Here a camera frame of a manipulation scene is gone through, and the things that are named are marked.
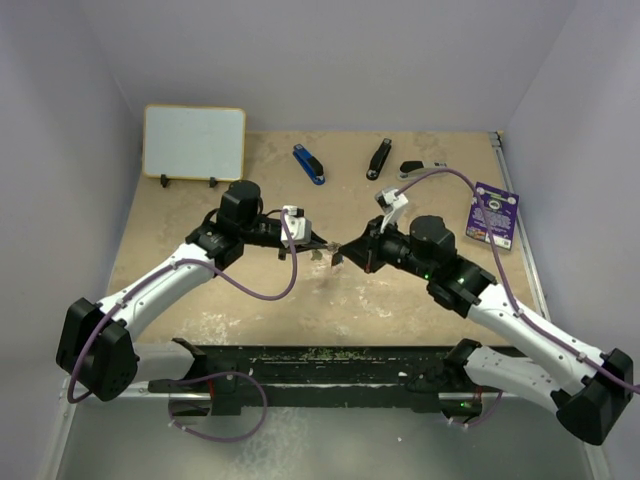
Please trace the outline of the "key with black tag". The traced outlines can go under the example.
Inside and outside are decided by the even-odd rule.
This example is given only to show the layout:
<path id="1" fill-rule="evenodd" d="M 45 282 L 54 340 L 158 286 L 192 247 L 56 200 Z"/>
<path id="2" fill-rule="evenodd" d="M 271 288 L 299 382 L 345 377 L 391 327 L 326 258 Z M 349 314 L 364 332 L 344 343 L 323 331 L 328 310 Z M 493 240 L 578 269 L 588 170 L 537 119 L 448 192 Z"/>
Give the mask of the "key with black tag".
<path id="1" fill-rule="evenodd" d="M 344 267 L 343 255 L 335 252 L 331 258 L 331 272 L 338 273 Z"/>

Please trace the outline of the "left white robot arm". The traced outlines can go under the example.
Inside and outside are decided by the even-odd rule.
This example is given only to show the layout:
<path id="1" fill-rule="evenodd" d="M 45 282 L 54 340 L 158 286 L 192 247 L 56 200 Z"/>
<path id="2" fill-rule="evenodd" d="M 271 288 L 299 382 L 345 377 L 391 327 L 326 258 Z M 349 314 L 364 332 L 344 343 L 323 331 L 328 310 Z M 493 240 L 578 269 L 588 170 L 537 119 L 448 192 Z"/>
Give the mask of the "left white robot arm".
<path id="1" fill-rule="evenodd" d="M 218 208 L 160 265 L 142 278 L 97 302 L 81 298 L 67 310 L 56 363 L 69 376 L 67 399 L 79 402 L 74 390 L 110 401 L 130 384 L 169 380 L 184 392 L 202 387 L 204 362 L 181 340 L 139 346 L 140 335 L 162 313 L 200 285 L 222 278 L 240 284 L 226 269 L 241 258 L 247 245 L 273 248 L 279 259 L 295 260 L 305 251 L 325 250 L 330 243 L 313 232 L 302 208 L 285 205 L 271 217 L 263 210 L 260 187 L 235 181 Z"/>

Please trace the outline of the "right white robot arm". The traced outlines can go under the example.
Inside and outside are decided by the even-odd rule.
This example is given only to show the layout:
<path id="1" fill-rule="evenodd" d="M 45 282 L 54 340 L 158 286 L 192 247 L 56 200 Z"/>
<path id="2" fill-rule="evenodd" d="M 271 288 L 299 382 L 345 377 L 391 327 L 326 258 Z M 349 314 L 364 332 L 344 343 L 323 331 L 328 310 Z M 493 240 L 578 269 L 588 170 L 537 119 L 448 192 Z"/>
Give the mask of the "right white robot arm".
<path id="1" fill-rule="evenodd" d="M 367 274 L 392 266 L 425 280 L 439 306 L 520 353 L 510 357 L 463 340 L 448 356 L 446 383 L 456 391 L 477 384 L 515 394 L 553 413 L 579 440 L 602 445 L 634 395 L 631 357 L 584 343 L 520 304 L 494 275 L 458 253 L 442 218 L 419 216 L 407 233 L 382 222 L 371 220 L 339 255 Z"/>

